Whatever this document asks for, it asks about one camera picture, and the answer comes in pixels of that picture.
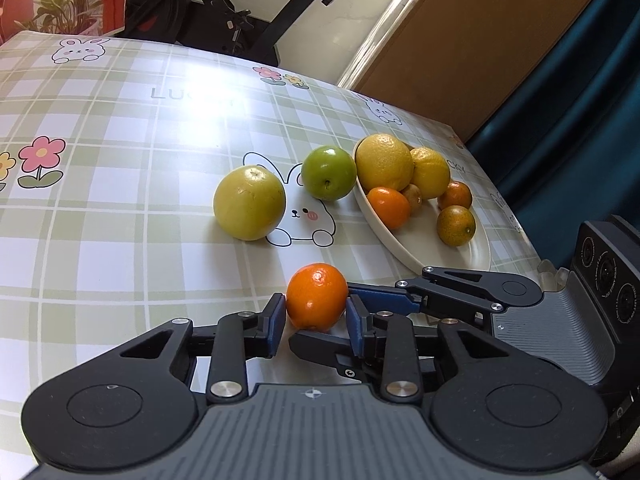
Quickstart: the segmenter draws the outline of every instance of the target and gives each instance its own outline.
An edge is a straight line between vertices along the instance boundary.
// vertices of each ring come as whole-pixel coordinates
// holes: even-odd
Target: tangerine
[[[438,215],[436,231],[448,246],[459,247],[469,243],[476,234],[476,219],[466,207],[450,205]]]
[[[390,187],[375,187],[367,194],[367,200],[387,229],[398,229],[409,219],[411,204],[407,198]]]
[[[438,197],[438,207],[446,209],[450,205],[461,205],[469,209],[473,199],[474,197],[471,195],[471,190],[467,184],[452,180],[449,182],[447,190]]]
[[[348,295],[340,270],[329,264],[310,264],[289,280],[287,314],[299,330],[326,332],[340,319]]]

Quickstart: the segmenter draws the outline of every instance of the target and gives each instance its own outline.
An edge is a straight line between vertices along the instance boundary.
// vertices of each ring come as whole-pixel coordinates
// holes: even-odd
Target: yellow flower
[[[289,81],[292,85],[299,85],[299,84],[303,83],[302,79],[300,79],[299,77],[296,77],[294,75],[290,75],[290,74],[285,75],[284,79]]]
[[[9,170],[15,166],[15,159],[9,156],[9,152],[0,153],[0,180],[6,179]]]

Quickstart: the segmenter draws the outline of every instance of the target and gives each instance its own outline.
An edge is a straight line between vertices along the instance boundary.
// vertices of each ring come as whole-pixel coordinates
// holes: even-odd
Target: plaid tablecloth
[[[5,44],[0,479],[19,478],[34,463],[19,418],[30,391],[153,326],[174,317],[213,324],[231,312],[261,310],[295,270],[314,261],[334,264],[354,282],[411,276],[353,196],[327,204],[335,221],[329,247],[238,242],[212,219],[213,190],[247,153],[267,157],[286,178],[314,147],[351,152],[380,131],[441,152],[452,177],[473,192],[492,270],[537,279],[535,250],[444,124],[321,81],[180,46],[35,32]],[[332,380],[330,370],[310,372],[286,354],[278,360],[277,373],[251,362],[253,380]]]

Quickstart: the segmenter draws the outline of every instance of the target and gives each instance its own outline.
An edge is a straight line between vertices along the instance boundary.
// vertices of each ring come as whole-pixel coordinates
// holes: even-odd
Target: camera lens
[[[582,242],[582,264],[589,267],[593,262],[593,238],[585,238]]]
[[[596,267],[596,286],[603,296],[611,293],[613,284],[616,282],[616,262],[607,252],[602,253]]]
[[[636,313],[636,290],[631,283],[620,288],[616,301],[616,317],[620,323],[629,323]]]

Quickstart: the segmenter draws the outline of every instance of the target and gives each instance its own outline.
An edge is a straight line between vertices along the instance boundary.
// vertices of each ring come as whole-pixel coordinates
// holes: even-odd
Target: lemon
[[[431,148],[411,150],[414,160],[414,177],[411,183],[420,188],[423,200],[437,198],[447,190],[451,180],[449,165],[442,155]]]
[[[368,191],[390,187],[400,191],[414,174],[414,162],[404,142],[389,134],[366,137],[356,150],[356,168],[360,185]]]

